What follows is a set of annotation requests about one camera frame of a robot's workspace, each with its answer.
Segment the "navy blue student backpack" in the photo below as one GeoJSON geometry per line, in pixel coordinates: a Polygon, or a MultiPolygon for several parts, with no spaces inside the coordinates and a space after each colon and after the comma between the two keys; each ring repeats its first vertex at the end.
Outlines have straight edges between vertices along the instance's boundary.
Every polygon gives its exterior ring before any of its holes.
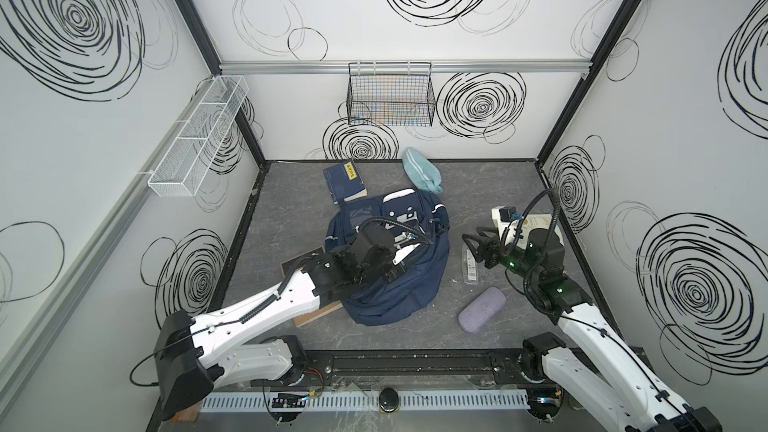
{"type": "Polygon", "coordinates": [[[437,296],[450,253],[450,220],[438,195],[419,189],[358,199],[341,205],[330,221],[325,250],[351,243],[373,217],[369,227],[383,227],[393,237],[396,263],[341,303],[356,323],[382,326],[408,318],[437,296]]]}

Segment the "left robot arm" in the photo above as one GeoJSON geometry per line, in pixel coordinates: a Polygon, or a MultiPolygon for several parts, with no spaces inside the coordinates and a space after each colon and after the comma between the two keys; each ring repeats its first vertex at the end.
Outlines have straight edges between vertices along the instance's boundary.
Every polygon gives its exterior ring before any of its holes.
{"type": "Polygon", "coordinates": [[[256,344],[254,338],[367,285],[394,279],[417,248],[431,244],[396,220],[365,220],[348,244],[299,258],[278,284],[231,306],[191,316],[180,310],[164,319],[153,361],[162,421],[201,402],[216,388],[242,380],[294,383],[306,369],[295,339],[256,344]]]}

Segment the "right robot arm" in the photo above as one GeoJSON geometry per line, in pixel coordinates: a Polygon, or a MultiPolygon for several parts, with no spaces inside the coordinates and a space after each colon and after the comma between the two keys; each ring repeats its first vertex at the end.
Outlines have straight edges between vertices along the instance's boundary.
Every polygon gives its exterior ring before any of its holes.
{"type": "Polygon", "coordinates": [[[689,405],[641,361],[566,274],[565,249],[556,234],[560,198],[553,188],[538,196],[553,206],[548,226],[525,232],[533,207],[522,213],[501,208],[497,226],[462,237],[476,263],[521,277],[521,294],[578,347],[572,350],[550,332],[527,339],[519,359],[522,375],[556,383],[608,431],[721,430],[708,408],[689,405]]]}

